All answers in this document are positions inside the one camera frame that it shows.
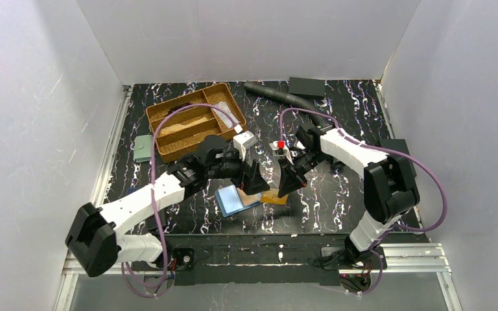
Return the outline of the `gold VIP credit card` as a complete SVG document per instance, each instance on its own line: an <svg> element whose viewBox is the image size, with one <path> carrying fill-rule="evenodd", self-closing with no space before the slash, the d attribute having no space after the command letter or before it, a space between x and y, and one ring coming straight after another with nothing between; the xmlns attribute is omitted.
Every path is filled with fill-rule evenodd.
<svg viewBox="0 0 498 311"><path fill-rule="evenodd" d="M285 205L288 195L280 196L278 189L270 189L261 193L260 202L277 205Z"/></svg>

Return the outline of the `light blue card holder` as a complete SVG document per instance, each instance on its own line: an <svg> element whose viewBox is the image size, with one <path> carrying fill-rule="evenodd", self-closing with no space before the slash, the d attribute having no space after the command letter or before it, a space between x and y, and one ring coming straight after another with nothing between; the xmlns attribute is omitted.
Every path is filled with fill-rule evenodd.
<svg viewBox="0 0 498 311"><path fill-rule="evenodd" d="M235 185L229 185L215 192L215 197L223 217L229 217L249 209L242 207L237 189Z"/></svg>

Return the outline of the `silver VIP credit card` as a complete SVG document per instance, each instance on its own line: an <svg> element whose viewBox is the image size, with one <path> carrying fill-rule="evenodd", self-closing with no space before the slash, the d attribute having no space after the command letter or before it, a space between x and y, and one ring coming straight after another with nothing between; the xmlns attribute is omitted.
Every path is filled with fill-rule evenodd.
<svg viewBox="0 0 498 311"><path fill-rule="evenodd" d="M226 111L219 108L219 110L217 111L217 116L227 128L233 128L234 126L239 124L239 120L232 112L227 113Z"/></svg>

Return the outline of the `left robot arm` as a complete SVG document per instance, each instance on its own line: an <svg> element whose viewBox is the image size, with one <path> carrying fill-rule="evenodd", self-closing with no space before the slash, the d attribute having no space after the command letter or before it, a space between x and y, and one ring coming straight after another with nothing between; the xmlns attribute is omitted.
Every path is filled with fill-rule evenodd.
<svg viewBox="0 0 498 311"><path fill-rule="evenodd" d="M211 179L228 179L246 195L269 190L257 161L246 160L255 135L245 131L232 148L218 135L207 136L161 176L143 188L100 207L81 206L65 244L89 277L107 272L118 262L156 262L168 258L164 235L130 235L136 224L160 210L181 203L206 187Z"/></svg>

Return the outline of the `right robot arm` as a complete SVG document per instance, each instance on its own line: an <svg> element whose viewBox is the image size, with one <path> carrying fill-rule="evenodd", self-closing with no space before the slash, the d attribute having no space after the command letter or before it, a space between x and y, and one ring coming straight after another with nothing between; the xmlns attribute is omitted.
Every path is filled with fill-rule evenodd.
<svg viewBox="0 0 498 311"><path fill-rule="evenodd" d="M327 157L338 159L363 180L366 210L345 240L345 254L356 257L374 248L380 237L420 202L412 166L401 153L382 152L359 143L343 129L323 132L300 126L296 137L303 146L297 156L284 148L278 157L280 197L304 188L306 173Z"/></svg>

